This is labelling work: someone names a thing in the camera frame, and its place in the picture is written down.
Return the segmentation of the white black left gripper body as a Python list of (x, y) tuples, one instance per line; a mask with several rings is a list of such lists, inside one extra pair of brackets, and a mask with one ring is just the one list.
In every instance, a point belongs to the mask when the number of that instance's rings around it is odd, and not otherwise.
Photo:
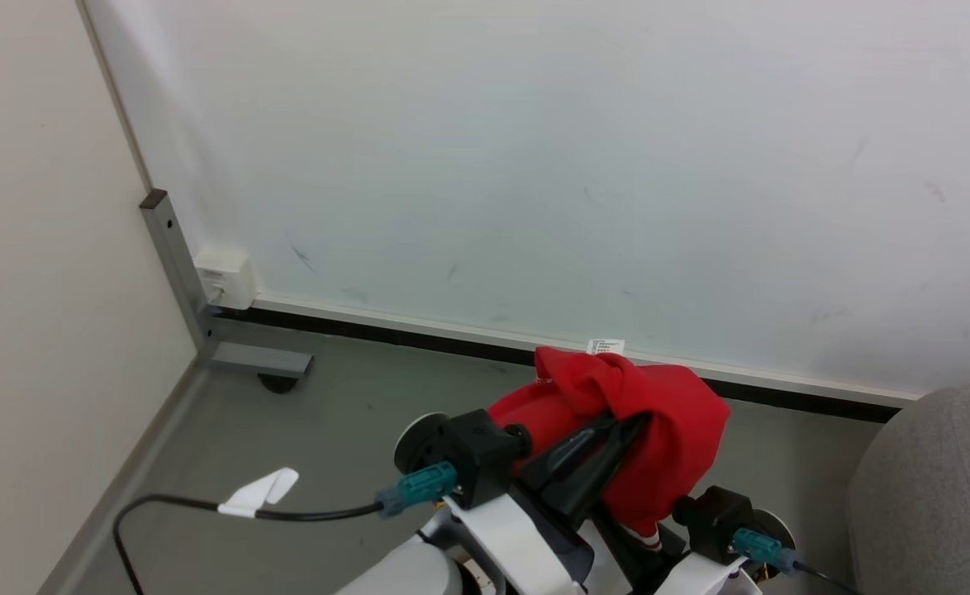
[(444, 549), (473, 577), (483, 594), (627, 594), (628, 580), (601, 532), (584, 522), (575, 545), (593, 558), (586, 575), (569, 569), (557, 546), (515, 498), (503, 496), (466, 511), (444, 498)]

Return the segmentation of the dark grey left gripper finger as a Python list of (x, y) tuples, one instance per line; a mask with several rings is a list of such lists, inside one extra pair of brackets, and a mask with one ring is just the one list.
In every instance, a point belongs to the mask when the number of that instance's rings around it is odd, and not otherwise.
[(524, 464), (520, 482), (534, 491), (583, 489), (610, 481), (621, 466), (621, 423), (602, 416)]
[(603, 414), (538, 455), (538, 506), (561, 522), (583, 522), (601, 501), (640, 434), (643, 412), (626, 419)]

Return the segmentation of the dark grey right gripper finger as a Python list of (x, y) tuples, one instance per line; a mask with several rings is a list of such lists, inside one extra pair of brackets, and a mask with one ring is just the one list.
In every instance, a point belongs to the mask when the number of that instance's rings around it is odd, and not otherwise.
[(613, 554), (622, 576), (629, 581), (633, 593), (658, 591), (675, 565), (685, 557), (685, 540), (666, 526), (659, 525), (658, 529), (660, 547), (652, 550), (612, 516), (596, 517), (596, 530)]

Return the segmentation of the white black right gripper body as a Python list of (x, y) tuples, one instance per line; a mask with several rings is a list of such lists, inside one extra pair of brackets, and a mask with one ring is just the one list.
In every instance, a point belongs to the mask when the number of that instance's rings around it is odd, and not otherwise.
[(742, 566), (749, 562), (737, 557), (730, 564), (718, 564), (699, 554), (689, 554), (671, 569), (654, 591), (656, 595), (761, 594), (761, 588)]

